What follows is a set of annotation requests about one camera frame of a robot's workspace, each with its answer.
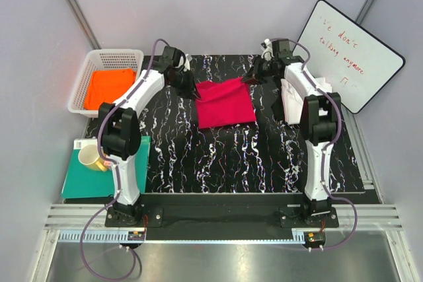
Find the cream yellow mug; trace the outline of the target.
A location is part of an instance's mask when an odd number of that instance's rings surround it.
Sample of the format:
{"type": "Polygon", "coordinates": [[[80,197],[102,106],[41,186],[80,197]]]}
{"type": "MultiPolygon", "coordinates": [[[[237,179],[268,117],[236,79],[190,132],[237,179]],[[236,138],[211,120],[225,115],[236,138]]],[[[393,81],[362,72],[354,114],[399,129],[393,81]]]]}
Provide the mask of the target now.
{"type": "Polygon", "coordinates": [[[86,168],[94,171],[106,172],[108,167],[104,163],[96,145],[86,145],[78,154],[79,162],[86,168]]]}

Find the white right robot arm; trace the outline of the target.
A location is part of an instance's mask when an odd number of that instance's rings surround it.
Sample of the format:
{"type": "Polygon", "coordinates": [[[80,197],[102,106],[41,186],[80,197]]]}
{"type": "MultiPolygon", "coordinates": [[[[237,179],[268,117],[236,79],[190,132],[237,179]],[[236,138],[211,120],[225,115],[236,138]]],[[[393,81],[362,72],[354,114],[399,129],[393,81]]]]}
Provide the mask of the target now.
{"type": "Polygon", "coordinates": [[[299,218],[304,225],[314,227],[330,217],[332,208],[330,155],[342,130],[340,95],[329,92],[310,74],[309,50],[297,44],[307,54],[303,59],[293,54],[291,43],[287,38],[265,39],[262,54],[253,58],[242,82],[261,85],[267,77],[284,79],[303,99],[299,128],[307,146],[307,181],[299,218]]]}

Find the black marbled table mat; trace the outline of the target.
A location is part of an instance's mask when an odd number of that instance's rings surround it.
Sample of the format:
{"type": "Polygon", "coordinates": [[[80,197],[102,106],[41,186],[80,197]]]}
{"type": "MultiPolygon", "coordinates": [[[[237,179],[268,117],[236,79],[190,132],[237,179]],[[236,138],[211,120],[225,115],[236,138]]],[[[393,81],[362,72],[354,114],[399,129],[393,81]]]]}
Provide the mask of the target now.
{"type": "Polygon", "coordinates": [[[252,123],[200,129],[195,103],[173,88],[157,93],[139,117],[151,138],[148,193],[295,193],[307,178],[299,128],[278,121],[280,88],[268,79],[250,88],[252,123]]]}

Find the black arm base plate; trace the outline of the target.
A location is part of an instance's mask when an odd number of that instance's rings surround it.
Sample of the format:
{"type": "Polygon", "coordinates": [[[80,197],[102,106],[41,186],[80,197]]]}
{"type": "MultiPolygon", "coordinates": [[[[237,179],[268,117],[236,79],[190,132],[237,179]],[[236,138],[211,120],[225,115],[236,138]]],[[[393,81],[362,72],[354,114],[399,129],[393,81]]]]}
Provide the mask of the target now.
{"type": "Polygon", "coordinates": [[[105,226],[159,228],[180,222],[339,227],[331,200],[309,203],[302,194],[143,194],[133,207],[115,203],[105,226]]]}

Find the folded white t shirt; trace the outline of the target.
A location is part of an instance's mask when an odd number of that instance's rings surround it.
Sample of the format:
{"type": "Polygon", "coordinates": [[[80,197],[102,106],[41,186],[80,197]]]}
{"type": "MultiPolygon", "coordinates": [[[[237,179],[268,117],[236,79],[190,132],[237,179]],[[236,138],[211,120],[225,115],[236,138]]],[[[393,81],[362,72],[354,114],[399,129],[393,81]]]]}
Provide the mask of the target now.
{"type": "Polygon", "coordinates": [[[310,81],[301,76],[287,80],[282,79],[282,103],[284,106],[285,121],[288,125],[299,124],[304,105],[308,96],[321,96],[310,81]]]}

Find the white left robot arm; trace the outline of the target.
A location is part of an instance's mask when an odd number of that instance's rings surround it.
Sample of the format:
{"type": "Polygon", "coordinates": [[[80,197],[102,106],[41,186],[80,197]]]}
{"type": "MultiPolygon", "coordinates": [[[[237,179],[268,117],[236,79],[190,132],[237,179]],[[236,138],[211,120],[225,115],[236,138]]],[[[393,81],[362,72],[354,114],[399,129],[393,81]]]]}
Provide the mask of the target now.
{"type": "Polygon", "coordinates": [[[158,60],[151,58],[147,69],[121,97],[102,103],[98,110],[98,149],[111,164],[115,186],[112,212],[130,227],[138,225],[143,217],[135,171],[135,156],[141,145],[138,117],[166,86],[174,88],[181,98],[200,99],[190,58],[172,46],[165,46],[158,60]]]}

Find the aluminium frame rail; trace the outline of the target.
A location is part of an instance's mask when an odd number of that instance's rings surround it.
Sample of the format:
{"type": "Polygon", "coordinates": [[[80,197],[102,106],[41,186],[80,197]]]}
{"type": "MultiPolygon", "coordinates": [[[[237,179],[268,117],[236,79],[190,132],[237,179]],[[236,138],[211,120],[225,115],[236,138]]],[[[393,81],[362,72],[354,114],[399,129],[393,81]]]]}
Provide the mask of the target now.
{"type": "Polygon", "coordinates": [[[151,205],[141,208],[142,220],[131,220],[112,211],[101,211],[91,226],[161,228],[176,223],[280,225],[283,228],[313,228],[347,230],[401,230],[397,210],[392,205],[334,205],[323,216],[303,219],[298,205],[151,205]]]}

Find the green paper folder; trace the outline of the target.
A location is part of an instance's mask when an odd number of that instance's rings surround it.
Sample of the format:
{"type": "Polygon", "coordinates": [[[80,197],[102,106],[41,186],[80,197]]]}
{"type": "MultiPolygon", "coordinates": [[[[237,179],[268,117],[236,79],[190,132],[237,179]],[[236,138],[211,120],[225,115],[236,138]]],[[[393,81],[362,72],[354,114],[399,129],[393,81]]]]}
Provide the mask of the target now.
{"type": "MultiPolygon", "coordinates": [[[[137,186],[141,193],[145,192],[151,137],[143,136],[135,157],[137,186]]],[[[96,145],[96,139],[75,139],[73,152],[69,161],[65,182],[62,187],[63,199],[82,199],[109,197],[114,194],[112,172],[94,171],[79,162],[79,151],[88,145],[96,145]]]]}

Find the white whiteboard black frame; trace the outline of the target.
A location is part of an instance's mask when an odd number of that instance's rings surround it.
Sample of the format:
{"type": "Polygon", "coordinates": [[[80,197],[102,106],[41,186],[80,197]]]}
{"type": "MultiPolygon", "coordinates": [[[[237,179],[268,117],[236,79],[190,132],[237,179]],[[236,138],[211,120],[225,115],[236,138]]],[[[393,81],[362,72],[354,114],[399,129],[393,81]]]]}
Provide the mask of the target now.
{"type": "Polygon", "coordinates": [[[405,58],[331,5],[318,0],[298,42],[307,68],[323,77],[351,113],[359,113],[404,67],[405,58]]]}

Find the orange t shirt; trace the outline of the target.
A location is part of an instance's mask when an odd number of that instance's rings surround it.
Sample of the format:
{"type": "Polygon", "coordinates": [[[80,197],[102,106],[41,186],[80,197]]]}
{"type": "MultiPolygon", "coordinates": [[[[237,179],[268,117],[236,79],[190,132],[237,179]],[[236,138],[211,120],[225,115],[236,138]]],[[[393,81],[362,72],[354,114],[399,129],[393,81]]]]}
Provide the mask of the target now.
{"type": "Polygon", "coordinates": [[[94,71],[87,89],[84,109],[98,110],[102,103],[113,103],[134,83],[136,72],[132,69],[94,71]]]}

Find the crimson red t shirt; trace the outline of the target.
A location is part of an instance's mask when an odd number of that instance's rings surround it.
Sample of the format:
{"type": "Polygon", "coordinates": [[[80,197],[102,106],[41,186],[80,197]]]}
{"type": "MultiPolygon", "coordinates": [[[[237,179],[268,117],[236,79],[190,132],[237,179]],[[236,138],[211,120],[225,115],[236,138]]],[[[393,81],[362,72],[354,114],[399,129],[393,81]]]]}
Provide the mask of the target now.
{"type": "Polygon", "coordinates": [[[201,99],[196,100],[200,129],[251,123],[256,121],[249,86],[241,78],[222,83],[198,83],[201,99]]]}

